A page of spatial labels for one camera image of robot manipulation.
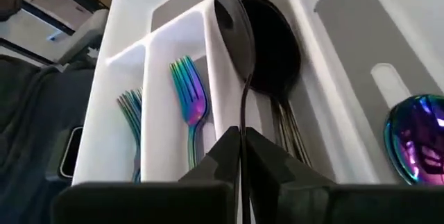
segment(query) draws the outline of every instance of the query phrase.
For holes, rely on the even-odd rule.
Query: cutlery organizer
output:
[[[316,11],[321,0],[269,1],[279,8],[302,42],[301,74],[289,101],[313,168],[338,183],[399,183],[386,151],[378,143],[378,133],[370,127],[371,116],[365,113],[351,85],[357,78],[348,73],[347,61],[339,57],[322,10]],[[444,56],[444,25],[440,20],[444,8],[440,0],[379,2],[443,91],[444,64],[438,58]],[[183,55],[194,60],[206,57],[213,120],[205,127],[205,150],[229,126],[239,125],[244,82],[224,46],[213,0],[204,0],[115,57],[99,59],[99,64],[105,65],[98,65],[96,70],[74,181],[130,180],[135,147],[114,101],[125,89],[142,83],[142,180],[177,180],[187,172],[187,127],[168,68]],[[372,74],[388,107],[416,93],[403,91],[404,78],[399,80],[390,66],[382,67],[388,69],[362,74]],[[268,97],[250,91],[247,126],[274,140],[271,119]]]

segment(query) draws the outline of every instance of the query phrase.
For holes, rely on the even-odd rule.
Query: black serving spoon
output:
[[[301,53],[296,38],[291,31],[284,15],[268,0],[215,0],[216,18],[228,53],[239,75],[248,81],[250,71],[246,67],[254,67],[251,87],[271,97],[273,113],[279,120],[278,132],[281,134],[277,143],[300,161],[310,165],[302,140],[297,129],[296,120],[288,102],[288,95],[298,77]],[[242,28],[227,34],[223,30],[224,12],[228,7],[243,7],[231,14],[231,21],[242,22],[253,31],[253,40],[246,41]],[[239,49],[255,49],[255,59],[245,57]]]
[[[231,60],[237,72],[246,82],[241,97],[241,197],[242,223],[249,224],[250,217],[250,187],[247,172],[246,152],[246,98],[255,68],[255,40],[245,8],[239,0],[214,0],[219,30]]]

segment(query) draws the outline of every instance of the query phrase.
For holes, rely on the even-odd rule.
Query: iridescent fork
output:
[[[196,133],[208,113],[208,99],[193,61],[185,56],[170,64],[174,85],[180,100],[182,117],[188,124],[189,169],[197,165]]]

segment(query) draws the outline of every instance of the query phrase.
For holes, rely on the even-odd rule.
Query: rainbow fork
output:
[[[188,165],[191,170],[198,163],[196,133],[202,129],[208,114],[208,98],[196,66],[188,55],[170,64],[170,70],[182,117],[188,124]]]

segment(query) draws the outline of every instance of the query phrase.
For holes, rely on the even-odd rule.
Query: fork handle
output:
[[[196,131],[197,131],[197,126],[189,126],[188,127],[188,166],[189,166],[189,170],[192,170],[197,165]]]

